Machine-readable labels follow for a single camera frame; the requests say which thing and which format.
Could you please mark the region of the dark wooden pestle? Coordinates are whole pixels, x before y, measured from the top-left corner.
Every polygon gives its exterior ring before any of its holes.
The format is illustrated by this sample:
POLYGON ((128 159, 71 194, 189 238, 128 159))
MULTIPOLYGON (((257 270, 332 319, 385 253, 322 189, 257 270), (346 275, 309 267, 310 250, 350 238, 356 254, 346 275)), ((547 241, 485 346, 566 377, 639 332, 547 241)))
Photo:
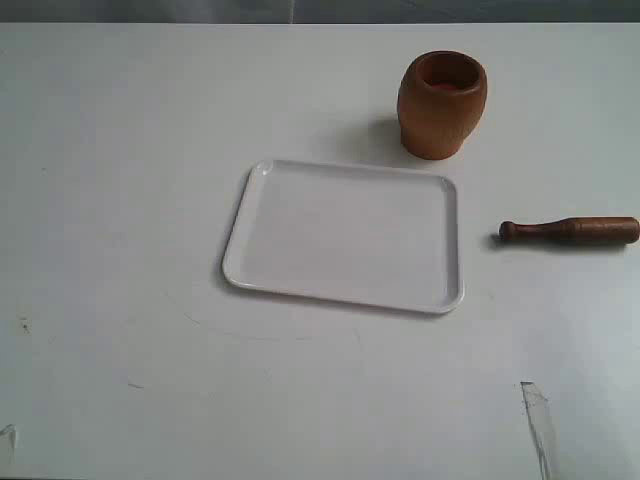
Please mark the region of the dark wooden pestle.
POLYGON ((623 246, 639 240, 634 217, 572 217, 541 224, 502 222, 498 236, 510 243, 623 246))

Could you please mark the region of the brown wooden mortar cup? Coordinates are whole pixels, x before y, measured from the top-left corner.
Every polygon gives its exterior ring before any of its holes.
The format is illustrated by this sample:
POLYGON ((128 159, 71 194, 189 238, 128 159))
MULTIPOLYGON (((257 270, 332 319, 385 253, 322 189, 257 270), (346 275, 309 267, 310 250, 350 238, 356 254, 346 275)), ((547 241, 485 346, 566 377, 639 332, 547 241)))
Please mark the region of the brown wooden mortar cup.
POLYGON ((432 51, 415 58, 401 80, 397 96, 400 139, 422 159, 444 160, 457 153, 479 123, 488 81, 483 66, 456 51, 432 51), (458 91, 431 87, 451 82, 458 91))

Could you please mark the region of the white rectangular plastic tray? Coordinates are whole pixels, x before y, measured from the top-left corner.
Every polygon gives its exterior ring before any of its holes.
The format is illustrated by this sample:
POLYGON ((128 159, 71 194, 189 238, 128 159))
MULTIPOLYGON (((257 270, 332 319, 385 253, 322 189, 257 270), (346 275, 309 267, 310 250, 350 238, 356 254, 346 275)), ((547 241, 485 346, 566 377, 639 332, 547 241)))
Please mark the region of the white rectangular plastic tray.
POLYGON ((221 269, 246 290, 448 313, 464 296, 457 188, 414 169, 260 162, 221 269))

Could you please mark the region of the clear tape strip right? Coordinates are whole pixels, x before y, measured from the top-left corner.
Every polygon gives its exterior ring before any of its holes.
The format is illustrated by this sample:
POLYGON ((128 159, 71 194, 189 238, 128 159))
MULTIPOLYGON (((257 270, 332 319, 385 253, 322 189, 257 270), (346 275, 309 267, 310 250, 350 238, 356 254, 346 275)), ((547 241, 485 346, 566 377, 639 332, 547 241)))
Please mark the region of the clear tape strip right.
POLYGON ((534 382, 521 382, 520 386, 541 478, 559 479, 555 430, 549 400, 534 382))

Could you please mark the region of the clear tape strip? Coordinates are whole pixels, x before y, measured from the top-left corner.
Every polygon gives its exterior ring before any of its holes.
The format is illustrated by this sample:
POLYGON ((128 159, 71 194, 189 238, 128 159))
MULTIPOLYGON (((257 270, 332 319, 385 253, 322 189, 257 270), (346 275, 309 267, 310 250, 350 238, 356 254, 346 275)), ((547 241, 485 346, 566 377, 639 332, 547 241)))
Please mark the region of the clear tape strip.
POLYGON ((559 479, 555 430, 549 400, 534 382, 521 382, 520 386, 541 478, 559 479))
POLYGON ((14 457, 17 442, 17 430, 13 424, 8 424, 0 430, 1 467, 9 465, 14 457))

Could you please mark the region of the clear tape strip left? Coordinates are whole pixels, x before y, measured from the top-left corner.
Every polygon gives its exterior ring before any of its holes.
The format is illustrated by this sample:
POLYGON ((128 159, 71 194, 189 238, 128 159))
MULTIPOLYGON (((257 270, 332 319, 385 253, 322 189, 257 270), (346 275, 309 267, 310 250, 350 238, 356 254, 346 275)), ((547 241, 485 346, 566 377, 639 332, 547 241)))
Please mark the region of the clear tape strip left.
POLYGON ((9 465, 14 457, 17 442, 17 430, 13 424, 8 424, 0 430, 1 467, 9 465))

